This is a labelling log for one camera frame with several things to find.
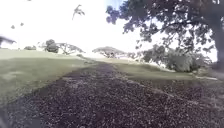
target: green foliage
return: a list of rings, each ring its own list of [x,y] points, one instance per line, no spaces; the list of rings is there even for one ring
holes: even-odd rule
[[[55,41],[50,39],[46,41],[45,51],[58,53],[59,47],[56,45]]]
[[[81,48],[79,48],[77,46],[74,46],[74,45],[71,45],[71,44],[57,43],[57,45],[58,45],[58,47],[60,49],[62,49],[63,54],[65,54],[65,55],[69,55],[69,54],[75,53],[76,51],[78,51],[80,53],[84,52]]]
[[[202,67],[208,67],[211,60],[202,54],[188,52],[182,49],[166,49],[163,46],[154,45],[152,49],[144,52],[143,59],[146,62],[153,61],[158,65],[163,63],[166,68],[177,72],[192,72]]]
[[[195,49],[215,41],[218,63],[224,69],[224,0],[126,0],[119,10],[108,6],[106,20],[116,24],[126,20],[124,33],[140,29],[141,41],[152,41],[152,35],[165,33],[163,45],[169,47],[174,40],[187,52],[214,48]]]
[[[26,46],[24,50],[36,50],[36,46]]]
[[[77,54],[76,56],[83,58],[84,56],[82,54]]]
[[[144,54],[143,59],[146,62],[153,61],[159,64],[160,61],[164,61],[164,56],[166,52],[165,50],[166,49],[164,46],[154,45],[152,49],[143,52]]]
[[[127,56],[128,56],[129,58],[135,59],[135,53],[133,53],[133,52],[129,52],[129,53],[127,53]]]
[[[85,15],[85,13],[84,13],[81,9],[79,9],[80,6],[81,6],[81,5],[78,5],[78,6],[75,8],[74,13],[73,13],[73,16],[72,16],[72,20],[74,19],[75,14]]]

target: green lawn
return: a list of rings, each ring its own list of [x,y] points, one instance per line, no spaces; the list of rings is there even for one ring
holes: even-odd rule
[[[79,57],[0,49],[0,105],[90,64]]]

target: overexposed sky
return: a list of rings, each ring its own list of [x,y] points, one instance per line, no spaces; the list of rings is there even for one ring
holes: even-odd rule
[[[74,44],[84,51],[112,46],[126,52],[135,51],[138,31],[123,35],[124,21],[106,22],[107,5],[119,6],[121,0],[0,0],[0,35],[16,40],[20,47],[54,39]],[[72,14],[78,4],[85,16]],[[157,35],[154,42],[159,42]],[[213,60],[216,53],[209,55]]]

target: tree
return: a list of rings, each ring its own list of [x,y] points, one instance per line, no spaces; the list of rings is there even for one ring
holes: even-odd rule
[[[36,46],[26,46],[24,50],[36,50]]]
[[[84,52],[82,49],[80,49],[77,46],[71,45],[71,44],[67,44],[67,43],[57,43],[58,47],[60,49],[62,49],[63,54],[69,55],[72,53],[75,53],[76,51],[82,53]]]
[[[59,47],[56,45],[55,41],[50,39],[46,41],[45,51],[58,53]]]
[[[93,52],[99,52],[107,58],[115,58],[116,55],[125,54],[125,52],[109,46],[96,48]]]
[[[74,19],[75,14],[85,15],[85,13],[84,13],[81,9],[79,9],[80,6],[81,6],[81,5],[78,5],[78,6],[75,8],[74,13],[73,13],[73,16],[72,16],[72,20]]]
[[[165,47],[164,46],[158,46],[158,45],[153,45],[152,49],[149,49],[147,51],[144,51],[144,57],[143,59],[146,62],[149,61],[153,61],[155,63],[157,63],[158,65],[160,65],[161,61],[164,61],[164,57],[165,57]]]
[[[134,52],[129,52],[129,53],[127,53],[127,57],[135,59],[135,53]]]
[[[140,28],[143,41],[161,32],[167,34],[165,46],[177,40],[180,48],[193,51],[214,40],[217,69],[224,71],[224,0],[127,0],[119,10],[108,6],[107,13],[110,23],[127,21],[124,33]]]

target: dirt path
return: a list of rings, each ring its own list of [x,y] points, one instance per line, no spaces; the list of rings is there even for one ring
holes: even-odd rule
[[[3,108],[10,128],[224,127],[224,110],[127,80],[110,65],[70,73]]]

